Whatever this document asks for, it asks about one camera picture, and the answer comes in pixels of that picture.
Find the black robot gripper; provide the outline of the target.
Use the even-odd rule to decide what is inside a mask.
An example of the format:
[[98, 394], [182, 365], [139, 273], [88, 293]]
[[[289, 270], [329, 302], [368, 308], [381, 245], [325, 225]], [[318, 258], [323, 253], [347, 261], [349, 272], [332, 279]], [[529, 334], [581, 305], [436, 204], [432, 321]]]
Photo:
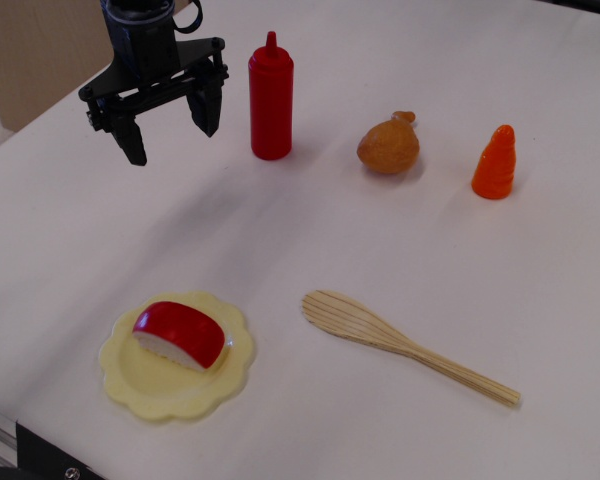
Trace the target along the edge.
[[134, 166], [147, 156], [135, 117], [180, 97], [187, 97], [194, 124], [212, 137], [219, 128], [222, 87], [228, 67], [220, 37], [179, 40], [201, 25], [199, 12], [179, 27], [172, 10], [104, 10], [113, 60], [79, 90], [94, 130], [112, 133]]

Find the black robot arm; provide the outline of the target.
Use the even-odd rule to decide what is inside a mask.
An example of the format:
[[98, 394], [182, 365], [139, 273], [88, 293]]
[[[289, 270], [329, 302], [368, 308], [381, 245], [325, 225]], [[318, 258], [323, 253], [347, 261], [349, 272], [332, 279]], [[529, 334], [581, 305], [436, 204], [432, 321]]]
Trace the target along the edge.
[[222, 87], [228, 67], [219, 37], [179, 41], [203, 21], [198, 1], [191, 24], [174, 21], [173, 1], [102, 1], [113, 49], [111, 64], [79, 90], [94, 130], [112, 135], [129, 162], [144, 166], [147, 156], [136, 117], [186, 98], [194, 124], [208, 137], [219, 128]]

